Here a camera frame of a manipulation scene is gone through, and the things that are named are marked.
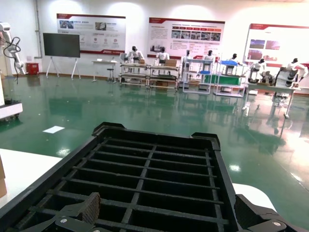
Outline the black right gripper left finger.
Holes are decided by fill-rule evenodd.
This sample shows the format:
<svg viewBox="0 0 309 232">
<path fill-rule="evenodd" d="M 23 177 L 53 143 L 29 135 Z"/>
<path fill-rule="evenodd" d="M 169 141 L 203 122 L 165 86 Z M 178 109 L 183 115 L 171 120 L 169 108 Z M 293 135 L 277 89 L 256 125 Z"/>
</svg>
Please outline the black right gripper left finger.
<svg viewBox="0 0 309 232">
<path fill-rule="evenodd" d="M 25 229 L 26 232 L 98 232 L 100 194 L 91 193 L 82 203 L 66 205 L 52 219 Z"/>
</svg>

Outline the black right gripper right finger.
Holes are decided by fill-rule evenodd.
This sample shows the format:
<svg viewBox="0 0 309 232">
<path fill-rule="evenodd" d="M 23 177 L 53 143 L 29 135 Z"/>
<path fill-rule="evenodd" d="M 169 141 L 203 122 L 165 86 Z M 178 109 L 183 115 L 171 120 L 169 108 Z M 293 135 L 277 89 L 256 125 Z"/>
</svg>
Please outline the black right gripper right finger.
<svg viewBox="0 0 309 232">
<path fill-rule="evenodd" d="M 244 195 L 237 194 L 234 204 L 236 219 L 242 232 L 305 232 L 276 211 L 251 203 Z"/>
</svg>

